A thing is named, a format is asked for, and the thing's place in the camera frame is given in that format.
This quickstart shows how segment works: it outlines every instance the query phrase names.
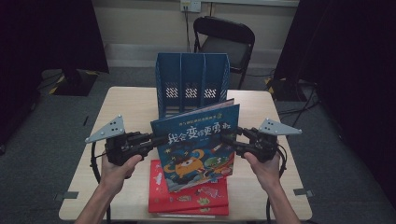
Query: forearm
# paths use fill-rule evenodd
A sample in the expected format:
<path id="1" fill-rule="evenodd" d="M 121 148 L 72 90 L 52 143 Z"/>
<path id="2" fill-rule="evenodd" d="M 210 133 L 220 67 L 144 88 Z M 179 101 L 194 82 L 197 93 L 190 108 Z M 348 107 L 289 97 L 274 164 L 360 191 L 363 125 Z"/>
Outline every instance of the forearm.
<path id="1" fill-rule="evenodd" d="M 294 224 L 301 223 L 297 215 L 295 214 L 291 204 L 286 196 L 285 191 L 282 189 L 280 184 L 267 190 L 268 197 L 270 199 L 271 207 L 273 209 L 276 223 L 278 224 Z"/>
<path id="2" fill-rule="evenodd" d="M 100 223 L 113 198 L 114 195 L 109 194 L 99 185 L 75 223 Z"/>

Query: table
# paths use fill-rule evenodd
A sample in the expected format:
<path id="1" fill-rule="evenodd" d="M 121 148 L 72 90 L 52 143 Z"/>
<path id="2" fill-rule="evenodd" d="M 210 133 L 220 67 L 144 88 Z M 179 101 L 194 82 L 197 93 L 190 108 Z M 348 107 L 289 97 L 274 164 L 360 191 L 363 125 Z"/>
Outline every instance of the table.
<path id="1" fill-rule="evenodd" d="M 239 126 L 244 128 L 259 127 L 265 118 L 279 121 L 275 105 L 267 91 L 228 91 L 228 98 L 234 98 L 240 104 Z M 106 99 L 93 126 L 92 133 L 113 120 L 118 114 L 123 116 L 127 133 L 139 131 L 151 133 L 150 122 L 158 118 L 157 92 L 155 88 L 113 87 Z M 81 136 L 81 141 L 88 136 Z M 244 136 L 238 141 L 248 142 Z M 287 170 L 281 183 L 301 220 L 312 217 L 312 211 L 305 195 L 296 196 L 294 189 L 302 189 L 303 184 L 298 174 L 294 159 L 285 136 L 278 137 L 279 144 L 288 152 Z M 96 144 L 96 154 L 105 150 L 105 140 Z M 131 179 L 126 180 L 122 191 L 111 203 L 111 216 L 114 220 L 179 220 L 199 221 L 191 218 L 164 218 L 148 213 L 149 200 L 149 165 L 158 159 L 154 148 L 144 161 L 137 164 Z M 75 175 L 68 191 L 77 191 L 76 199 L 64 199 L 59 216 L 63 220 L 75 220 L 97 186 L 91 164 L 91 144 L 88 144 L 81 156 Z M 248 162 L 239 156 L 235 157 L 233 175 L 228 178 L 230 215 L 216 217 L 216 221 L 264 220 L 267 195 L 262 190 Z"/>

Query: gray carpet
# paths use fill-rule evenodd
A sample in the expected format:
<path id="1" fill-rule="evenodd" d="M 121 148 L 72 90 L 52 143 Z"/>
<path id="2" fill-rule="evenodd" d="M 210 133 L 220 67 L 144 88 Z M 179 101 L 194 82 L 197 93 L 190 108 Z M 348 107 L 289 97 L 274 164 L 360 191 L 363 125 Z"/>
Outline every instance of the gray carpet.
<path id="1" fill-rule="evenodd" d="M 47 71 L 51 77 L 59 71 Z M 264 91 L 263 76 L 272 69 L 250 69 L 244 90 Z M 238 75 L 232 75 L 235 89 Z M 49 78 L 42 86 L 51 83 Z M 0 157 L 0 223 L 66 223 L 59 219 L 62 202 L 54 200 L 66 192 L 84 139 L 112 86 L 155 87 L 153 68 L 111 68 L 95 81 L 90 95 L 49 95 L 41 90 L 35 110 L 7 142 Z M 276 102 L 278 112 L 300 109 L 304 103 Z M 291 125 L 297 114 L 280 116 Z M 321 105 L 304 112 L 296 127 L 304 133 L 289 138 L 304 187 L 315 193 L 309 198 L 312 220 L 319 223 L 396 223 L 396 212 L 365 165 L 340 141 L 334 122 Z"/>

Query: chair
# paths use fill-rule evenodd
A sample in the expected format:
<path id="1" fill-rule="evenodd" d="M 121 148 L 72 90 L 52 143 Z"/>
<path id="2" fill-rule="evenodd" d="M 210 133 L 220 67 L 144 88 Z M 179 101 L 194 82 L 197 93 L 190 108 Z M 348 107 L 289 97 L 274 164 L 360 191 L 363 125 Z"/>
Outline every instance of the chair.
<path id="1" fill-rule="evenodd" d="M 253 32 L 245 24 L 209 16 L 197 18 L 193 29 L 194 52 L 227 53 L 230 71 L 241 74 L 238 84 L 238 90 L 240 90 L 253 51 L 255 41 Z M 202 46 L 198 35 L 206 35 L 206 41 Z"/>

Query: book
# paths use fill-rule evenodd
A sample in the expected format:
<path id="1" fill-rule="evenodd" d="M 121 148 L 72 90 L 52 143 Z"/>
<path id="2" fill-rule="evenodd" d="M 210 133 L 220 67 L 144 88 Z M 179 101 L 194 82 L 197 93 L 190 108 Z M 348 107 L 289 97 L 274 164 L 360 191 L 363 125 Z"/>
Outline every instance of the book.
<path id="1" fill-rule="evenodd" d="M 155 136 L 167 136 L 157 147 L 169 191 L 190 188 L 233 174 L 234 148 L 220 135 L 236 139 L 239 105 L 233 100 L 152 121 Z"/>
<path id="2" fill-rule="evenodd" d="M 150 162 L 148 211 L 162 217 L 228 216 L 227 179 L 169 192 L 160 160 Z"/>

